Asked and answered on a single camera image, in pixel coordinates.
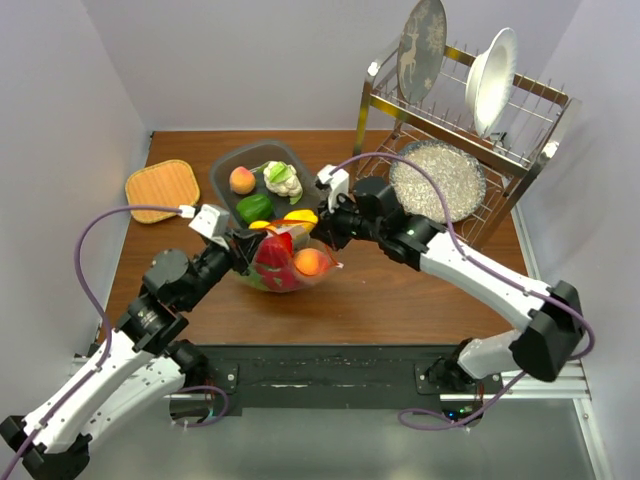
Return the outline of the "fake red bell pepper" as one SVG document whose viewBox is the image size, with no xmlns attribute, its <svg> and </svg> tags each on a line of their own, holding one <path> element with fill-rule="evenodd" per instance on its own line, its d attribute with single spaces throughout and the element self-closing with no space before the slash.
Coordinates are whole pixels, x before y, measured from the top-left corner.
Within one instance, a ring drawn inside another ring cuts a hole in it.
<svg viewBox="0 0 640 480">
<path fill-rule="evenodd" d="M 260 244 L 254 261 L 270 269 L 290 264 L 293 257 L 293 239 L 288 232 L 267 236 Z"/>
</svg>

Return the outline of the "clear zip top bag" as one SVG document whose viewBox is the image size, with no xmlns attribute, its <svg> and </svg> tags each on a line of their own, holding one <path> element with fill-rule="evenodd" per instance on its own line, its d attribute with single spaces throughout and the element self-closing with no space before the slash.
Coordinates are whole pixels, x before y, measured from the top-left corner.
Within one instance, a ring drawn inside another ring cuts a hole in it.
<svg viewBox="0 0 640 480">
<path fill-rule="evenodd" d="M 318 219 L 307 210 L 284 219 L 257 220 L 248 229 L 266 236 L 251 257 L 247 270 L 235 278 L 254 289 L 289 293 L 315 286 L 343 264 L 328 246 L 311 237 Z"/>
</svg>

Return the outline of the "fake green leafy vegetable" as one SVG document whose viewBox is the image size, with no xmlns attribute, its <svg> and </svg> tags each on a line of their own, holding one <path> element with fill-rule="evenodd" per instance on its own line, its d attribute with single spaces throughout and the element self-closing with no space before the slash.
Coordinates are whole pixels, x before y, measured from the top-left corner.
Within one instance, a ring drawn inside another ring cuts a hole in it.
<svg viewBox="0 0 640 480">
<path fill-rule="evenodd" d="M 252 264 L 248 269 L 239 275 L 238 279 L 244 284 L 260 291 L 268 291 L 268 286 L 264 283 L 264 273 L 266 267 L 261 264 Z"/>
</svg>

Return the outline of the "fake pink dragon fruit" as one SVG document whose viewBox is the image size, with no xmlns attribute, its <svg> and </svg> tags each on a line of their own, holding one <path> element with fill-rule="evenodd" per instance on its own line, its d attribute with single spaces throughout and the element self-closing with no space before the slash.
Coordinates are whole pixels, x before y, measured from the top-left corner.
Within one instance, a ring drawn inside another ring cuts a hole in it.
<svg viewBox="0 0 640 480">
<path fill-rule="evenodd" d="M 261 271 L 260 275 L 263 284 L 268 290 L 273 292 L 291 292 L 301 287 L 298 277 L 290 268 L 280 268 L 277 270 L 265 268 Z"/>
</svg>

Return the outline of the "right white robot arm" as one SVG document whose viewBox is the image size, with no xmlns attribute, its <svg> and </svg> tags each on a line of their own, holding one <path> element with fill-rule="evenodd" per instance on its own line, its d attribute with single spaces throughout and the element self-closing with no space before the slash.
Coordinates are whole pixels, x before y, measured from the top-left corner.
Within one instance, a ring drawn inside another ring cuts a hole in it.
<svg viewBox="0 0 640 480">
<path fill-rule="evenodd" d="M 557 379 L 585 334 L 571 284 L 522 276 L 458 242 L 442 225 L 406 213 L 380 177 L 351 185 L 344 170 L 329 166 L 315 185 L 326 197 L 313 238 L 334 250 L 352 240 L 373 242 L 390 260 L 458 287 L 511 325 L 503 334 L 462 341 L 426 369 L 429 383 L 466 393 L 490 375 L 516 369 L 543 382 Z"/>
</svg>

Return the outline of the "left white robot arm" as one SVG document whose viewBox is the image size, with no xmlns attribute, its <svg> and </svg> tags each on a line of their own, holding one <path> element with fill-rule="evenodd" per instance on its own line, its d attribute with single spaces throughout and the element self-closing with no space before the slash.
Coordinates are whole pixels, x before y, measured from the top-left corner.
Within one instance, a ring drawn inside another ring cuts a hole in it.
<svg viewBox="0 0 640 480">
<path fill-rule="evenodd" d="M 98 350 L 49 400 L 25 416 L 9 416 L 1 436 L 34 479 L 74 479 L 109 429 L 153 401 L 173 393 L 224 390 L 208 384 L 209 362 L 179 339 L 190 312 L 230 271 L 244 274 L 263 232 L 230 230 L 208 239 L 189 257 L 178 249 L 158 253 L 138 296 L 116 326 L 106 328 Z"/>
</svg>

